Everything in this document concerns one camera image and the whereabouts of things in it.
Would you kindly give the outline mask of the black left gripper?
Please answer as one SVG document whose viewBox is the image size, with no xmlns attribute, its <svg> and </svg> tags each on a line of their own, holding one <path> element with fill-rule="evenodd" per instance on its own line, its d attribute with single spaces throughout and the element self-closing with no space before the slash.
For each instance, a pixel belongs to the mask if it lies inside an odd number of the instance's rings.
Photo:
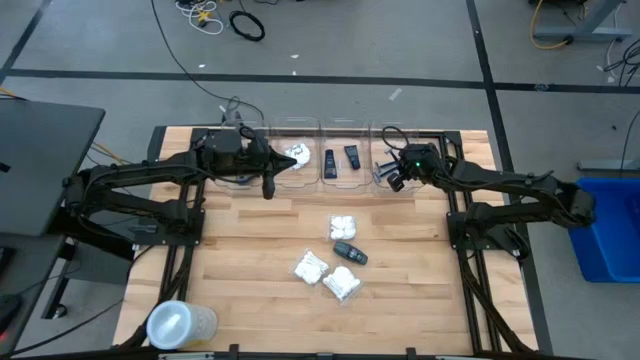
<svg viewBox="0 0 640 360">
<path fill-rule="evenodd" d="M 259 147 L 255 151 L 255 155 L 252 155 L 252 159 L 256 164 L 259 164 L 262 168 L 262 192 L 265 199 L 272 199 L 274 196 L 274 178 L 272 174 L 272 167 L 270 162 L 270 148 L 267 145 L 265 138 L 259 135 L 252 128 L 243 128 L 242 136 L 250 138 L 252 142 L 255 142 Z M 296 159 L 290 156 L 281 154 L 276 150 L 273 151 L 275 159 L 278 161 L 274 164 L 274 172 L 280 173 L 296 165 Z"/>
</svg>

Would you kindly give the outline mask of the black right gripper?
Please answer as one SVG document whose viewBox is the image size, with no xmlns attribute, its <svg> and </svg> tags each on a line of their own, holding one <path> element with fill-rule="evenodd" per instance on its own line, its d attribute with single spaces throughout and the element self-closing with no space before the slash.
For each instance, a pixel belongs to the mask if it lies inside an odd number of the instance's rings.
<svg viewBox="0 0 640 360">
<path fill-rule="evenodd" d="M 400 192 L 405 183 L 420 181 L 422 184 L 436 185 L 441 170 L 441 157 L 435 145 L 409 144 L 398 152 L 396 174 L 387 177 L 393 192 Z"/>
</svg>

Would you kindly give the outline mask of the clear vanity pack bag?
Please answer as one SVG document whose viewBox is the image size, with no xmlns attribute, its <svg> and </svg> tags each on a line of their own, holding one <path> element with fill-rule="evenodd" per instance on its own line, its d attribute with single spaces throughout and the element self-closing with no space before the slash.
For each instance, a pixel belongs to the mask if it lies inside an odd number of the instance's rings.
<svg viewBox="0 0 640 360">
<path fill-rule="evenodd" d="M 305 250 L 293 267 L 292 273 L 308 285 L 315 285 L 329 270 L 329 264 L 312 251 Z"/>
<path fill-rule="evenodd" d="M 332 215 L 329 218 L 329 239 L 349 241 L 356 236 L 356 221 L 353 216 Z"/>
<path fill-rule="evenodd" d="M 311 159 L 311 151 L 304 143 L 290 146 L 285 150 L 285 155 L 296 160 L 296 164 L 290 167 L 291 170 L 303 168 Z"/>
<path fill-rule="evenodd" d="M 345 266 L 337 266 L 334 271 L 322 279 L 323 284 L 343 302 L 355 294 L 362 285 L 362 281 Z"/>
</svg>

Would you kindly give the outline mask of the clear plastic bin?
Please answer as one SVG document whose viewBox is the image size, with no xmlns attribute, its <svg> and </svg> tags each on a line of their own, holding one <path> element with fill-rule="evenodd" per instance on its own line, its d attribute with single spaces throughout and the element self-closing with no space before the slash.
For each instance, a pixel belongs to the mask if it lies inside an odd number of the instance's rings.
<svg viewBox="0 0 640 360">
<path fill-rule="evenodd" d="M 321 127 L 311 117 L 290 117 L 273 120 L 269 126 L 269 143 L 279 153 L 294 144 L 304 143 L 311 151 L 311 159 L 299 170 L 290 168 L 276 176 L 277 193 L 312 193 L 321 173 Z"/>
<path fill-rule="evenodd" d="M 399 122 L 378 121 L 371 125 L 370 139 L 370 159 L 373 173 L 376 172 L 375 162 L 379 164 L 396 161 L 398 152 L 408 143 L 428 143 L 429 138 L 422 138 L 418 129 L 404 127 Z M 373 178 L 373 191 L 383 196 L 395 195 L 387 183 L 387 177 L 380 183 L 376 183 Z"/>
<path fill-rule="evenodd" d="M 320 179 L 324 189 L 333 193 L 364 193 L 373 181 L 371 168 L 371 125 L 367 122 L 350 118 L 331 118 L 321 125 L 321 164 Z M 356 145 L 359 152 L 361 168 L 353 170 L 347 159 L 344 147 Z M 325 179 L 325 151 L 334 151 L 337 178 Z"/>
<path fill-rule="evenodd" d="M 226 121 L 222 124 L 219 129 L 220 130 L 232 130 L 235 133 L 240 133 L 240 127 L 244 125 L 250 127 L 255 130 L 255 132 L 259 135 L 268 137 L 269 126 L 267 122 L 262 120 L 241 120 L 241 119 L 233 119 L 231 121 Z M 247 193 L 250 195 L 257 195 L 259 197 L 262 196 L 262 178 L 259 175 L 258 178 L 254 179 L 249 185 L 238 185 L 236 183 L 236 177 L 239 175 L 225 175 L 224 178 L 234 180 L 234 183 L 224 182 L 222 180 L 216 179 L 215 184 L 219 186 L 225 193 L 229 195 L 234 195 L 235 193 Z"/>
</svg>

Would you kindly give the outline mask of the grey desk foot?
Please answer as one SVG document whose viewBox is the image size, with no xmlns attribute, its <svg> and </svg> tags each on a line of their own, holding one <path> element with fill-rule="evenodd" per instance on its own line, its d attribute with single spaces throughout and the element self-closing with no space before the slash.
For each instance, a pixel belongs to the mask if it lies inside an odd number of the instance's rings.
<svg viewBox="0 0 640 360">
<path fill-rule="evenodd" d="M 640 159 L 581 160 L 577 168 L 581 171 L 640 172 Z"/>
</svg>

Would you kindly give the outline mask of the white plastic jar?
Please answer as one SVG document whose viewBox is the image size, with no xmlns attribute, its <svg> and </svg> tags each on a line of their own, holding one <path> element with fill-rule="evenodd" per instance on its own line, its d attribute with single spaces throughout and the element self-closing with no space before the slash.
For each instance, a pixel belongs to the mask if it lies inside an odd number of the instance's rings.
<svg viewBox="0 0 640 360">
<path fill-rule="evenodd" d="M 146 324 L 149 342 L 162 350 L 176 350 L 210 341 L 217 329 L 218 318 L 211 308 L 178 300 L 158 305 Z"/>
</svg>

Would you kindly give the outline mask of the grey desk base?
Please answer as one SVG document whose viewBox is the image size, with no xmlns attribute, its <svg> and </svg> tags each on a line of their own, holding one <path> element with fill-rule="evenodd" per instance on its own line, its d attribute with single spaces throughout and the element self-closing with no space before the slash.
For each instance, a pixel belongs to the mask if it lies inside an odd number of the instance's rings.
<svg viewBox="0 0 640 360">
<path fill-rule="evenodd" d="M 611 16 L 617 16 L 617 11 L 627 0 L 595 0 L 596 4 L 586 14 L 582 15 L 582 20 L 573 26 L 537 26 L 537 17 L 541 7 L 546 4 L 556 3 L 558 0 L 529 0 L 531 5 L 535 5 L 534 15 L 530 25 L 530 35 L 532 39 L 544 41 L 558 40 L 559 44 L 568 45 L 574 41 L 594 41 L 611 42 L 622 41 L 632 36 L 632 31 L 619 27 L 617 24 L 606 27 L 602 23 Z"/>
</svg>

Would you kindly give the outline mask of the blue storage tote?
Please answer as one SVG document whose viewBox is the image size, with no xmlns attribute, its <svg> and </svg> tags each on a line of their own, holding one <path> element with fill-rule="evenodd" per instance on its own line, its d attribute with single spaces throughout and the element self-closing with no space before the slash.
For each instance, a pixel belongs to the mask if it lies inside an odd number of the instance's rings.
<svg viewBox="0 0 640 360">
<path fill-rule="evenodd" d="M 640 284 L 640 179 L 582 178 L 596 221 L 569 236 L 581 273 L 595 283 Z"/>
</svg>

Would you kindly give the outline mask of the black desk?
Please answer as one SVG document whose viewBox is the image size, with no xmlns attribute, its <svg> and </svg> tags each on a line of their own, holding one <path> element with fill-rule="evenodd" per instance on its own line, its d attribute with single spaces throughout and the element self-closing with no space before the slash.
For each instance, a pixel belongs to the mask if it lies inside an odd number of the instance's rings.
<svg viewBox="0 0 640 360">
<path fill-rule="evenodd" d="M 0 100 L 0 233 L 40 236 L 105 117 L 101 108 Z"/>
</svg>

